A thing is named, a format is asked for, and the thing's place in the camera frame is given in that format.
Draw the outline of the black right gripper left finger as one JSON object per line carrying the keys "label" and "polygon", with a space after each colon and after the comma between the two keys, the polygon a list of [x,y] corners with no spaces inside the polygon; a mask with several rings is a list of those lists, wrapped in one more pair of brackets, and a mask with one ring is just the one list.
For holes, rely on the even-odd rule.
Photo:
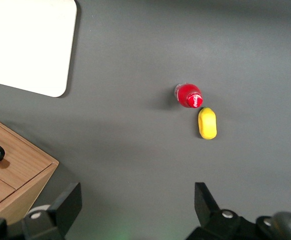
{"label": "black right gripper left finger", "polygon": [[53,203],[36,207],[22,220],[26,240],[64,240],[82,209],[81,184],[71,183]]}

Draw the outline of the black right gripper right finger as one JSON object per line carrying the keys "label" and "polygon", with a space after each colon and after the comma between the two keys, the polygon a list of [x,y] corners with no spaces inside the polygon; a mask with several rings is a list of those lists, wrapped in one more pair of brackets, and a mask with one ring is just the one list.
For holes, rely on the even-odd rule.
{"label": "black right gripper right finger", "polygon": [[257,240],[256,225],[229,209],[219,208],[207,185],[195,183],[194,209],[200,223],[188,240]]}

